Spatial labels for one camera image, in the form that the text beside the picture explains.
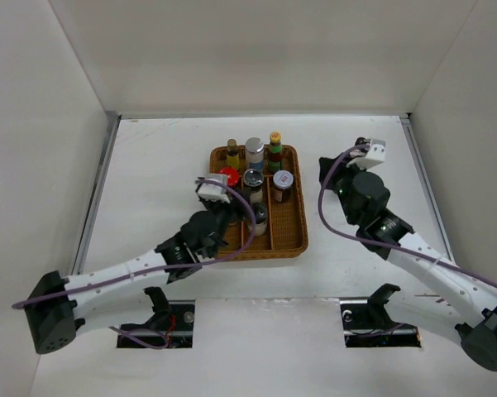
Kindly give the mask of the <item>small white red lid jar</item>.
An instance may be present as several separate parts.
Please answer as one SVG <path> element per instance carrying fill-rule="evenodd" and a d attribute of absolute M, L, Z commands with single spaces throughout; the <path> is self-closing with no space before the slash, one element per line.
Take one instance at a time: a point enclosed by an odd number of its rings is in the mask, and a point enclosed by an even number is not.
<path fill-rule="evenodd" d="M 273 197 L 277 203 L 284 203 L 289 199 L 294 186 L 294 176 L 287 170 L 277 171 L 273 178 Z"/>

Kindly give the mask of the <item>red lid chili sauce jar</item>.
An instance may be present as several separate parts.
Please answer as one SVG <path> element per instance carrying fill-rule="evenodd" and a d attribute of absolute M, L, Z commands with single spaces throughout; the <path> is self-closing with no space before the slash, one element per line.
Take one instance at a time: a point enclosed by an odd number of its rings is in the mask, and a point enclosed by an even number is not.
<path fill-rule="evenodd" d="M 225 175 L 227 177 L 227 185 L 231 188 L 237 187 L 241 180 L 241 176 L 238 170 L 226 166 L 219 170 L 219 174 Z"/>

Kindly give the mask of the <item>silver lid blue label jar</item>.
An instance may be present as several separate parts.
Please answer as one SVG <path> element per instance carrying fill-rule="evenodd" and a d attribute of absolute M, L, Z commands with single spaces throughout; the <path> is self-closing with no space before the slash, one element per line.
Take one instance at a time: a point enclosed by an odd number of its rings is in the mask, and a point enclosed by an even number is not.
<path fill-rule="evenodd" d="M 247 169 L 263 170 L 265 161 L 265 144 L 258 137 L 251 137 L 245 144 Z"/>

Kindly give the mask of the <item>black cap soy sauce bottle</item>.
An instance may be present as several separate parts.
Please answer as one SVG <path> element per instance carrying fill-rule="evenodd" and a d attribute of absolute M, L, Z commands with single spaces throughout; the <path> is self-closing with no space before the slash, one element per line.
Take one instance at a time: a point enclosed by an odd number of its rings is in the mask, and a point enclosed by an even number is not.
<path fill-rule="evenodd" d="M 370 139 L 358 137 L 354 144 L 354 149 L 350 152 L 351 158 L 363 157 L 370 149 Z"/>

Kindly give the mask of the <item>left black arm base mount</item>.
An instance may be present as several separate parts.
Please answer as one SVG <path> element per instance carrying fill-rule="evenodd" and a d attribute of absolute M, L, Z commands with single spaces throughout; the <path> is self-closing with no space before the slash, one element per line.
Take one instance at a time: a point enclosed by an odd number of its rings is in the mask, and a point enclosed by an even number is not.
<path fill-rule="evenodd" d="M 186 349 L 193 347 L 196 303 L 194 300 L 168 300 L 161 287 L 144 290 L 138 304 L 146 318 L 129 320 L 117 326 L 118 349 Z"/>

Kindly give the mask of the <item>black lid shaker jar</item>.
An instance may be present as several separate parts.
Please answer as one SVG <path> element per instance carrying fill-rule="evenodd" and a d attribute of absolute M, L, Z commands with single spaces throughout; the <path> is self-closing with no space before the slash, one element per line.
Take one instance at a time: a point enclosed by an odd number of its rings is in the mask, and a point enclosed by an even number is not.
<path fill-rule="evenodd" d="M 247 223 L 248 230 L 254 232 L 256 237 L 262 236 L 266 233 L 269 221 L 269 212 L 267 206 L 260 203 L 253 203 L 251 205 L 253 213 L 255 214 L 255 223 L 249 221 Z"/>

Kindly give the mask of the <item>steel top glass grinder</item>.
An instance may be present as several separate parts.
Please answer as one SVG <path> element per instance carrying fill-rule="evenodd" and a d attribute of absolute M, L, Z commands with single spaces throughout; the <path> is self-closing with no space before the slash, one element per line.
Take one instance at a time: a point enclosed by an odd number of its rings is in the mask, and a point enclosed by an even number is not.
<path fill-rule="evenodd" d="M 243 193 L 251 204 L 263 202 L 265 176 L 261 170 L 248 169 L 243 174 Z"/>

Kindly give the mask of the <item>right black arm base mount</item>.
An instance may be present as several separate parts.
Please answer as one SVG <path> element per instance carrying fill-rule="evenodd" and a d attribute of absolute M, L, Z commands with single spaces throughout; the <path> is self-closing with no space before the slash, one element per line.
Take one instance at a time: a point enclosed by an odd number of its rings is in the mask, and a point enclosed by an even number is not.
<path fill-rule="evenodd" d="M 340 310 L 347 348 L 421 347 L 418 329 L 394 322 L 385 306 L 400 287 L 381 285 L 369 297 L 340 299 Z"/>

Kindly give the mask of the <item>yellow cap green label bottle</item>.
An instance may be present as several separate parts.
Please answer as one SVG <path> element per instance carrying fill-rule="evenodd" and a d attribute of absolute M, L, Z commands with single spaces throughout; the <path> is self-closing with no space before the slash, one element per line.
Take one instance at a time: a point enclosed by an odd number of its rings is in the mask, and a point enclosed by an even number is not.
<path fill-rule="evenodd" d="M 281 134 L 279 132 L 272 132 L 270 134 L 267 158 L 270 173 L 274 174 L 282 169 L 283 147 L 281 143 Z"/>

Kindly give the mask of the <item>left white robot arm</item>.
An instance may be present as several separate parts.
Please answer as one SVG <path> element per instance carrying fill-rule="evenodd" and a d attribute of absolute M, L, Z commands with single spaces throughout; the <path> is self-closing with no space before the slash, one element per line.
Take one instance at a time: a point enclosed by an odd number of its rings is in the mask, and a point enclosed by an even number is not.
<path fill-rule="evenodd" d="M 167 348 L 176 319 L 163 288 L 218 263 L 230 223 L 256 217 L 239 192 L 200 201 L 202 211 L 137 258 L 88 274 L 62 276 L 54 270 L 43 275 L 28 299 L 16 305 L 26 315 L 36 353 L 57 352 L 100 328 L 146 348 Z"/>

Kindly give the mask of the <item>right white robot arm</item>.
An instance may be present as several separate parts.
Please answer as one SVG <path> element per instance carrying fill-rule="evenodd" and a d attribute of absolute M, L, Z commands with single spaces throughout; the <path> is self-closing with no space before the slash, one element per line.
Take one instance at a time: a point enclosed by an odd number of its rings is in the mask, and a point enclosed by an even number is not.
<path fill-rule="evenodd" d="M 332 191 L 348 224 L 347 238 L 406 271 L 431 296 L 385 283 L 364 308 L 365 326 L 388 332 L 400 324 L 424 328 L 457 346 L 477 365 L 497 371 L 497 283 L 463 270 L 434 250 L 413 227 L 389 210 L 390 191 L 364 165 L 364 151 L 319 159 L 321 190 Z"/>

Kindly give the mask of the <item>cork top yellow label bottle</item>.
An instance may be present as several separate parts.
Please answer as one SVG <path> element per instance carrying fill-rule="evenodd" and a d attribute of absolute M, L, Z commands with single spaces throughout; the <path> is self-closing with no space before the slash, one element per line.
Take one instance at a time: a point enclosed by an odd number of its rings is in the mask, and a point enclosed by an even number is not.
<path fill-rule="evenodd" d="M 227 141 L 227 166 L 234 170 L 240 169 L 239 152 L 235 139 L 229 139 Z"/>

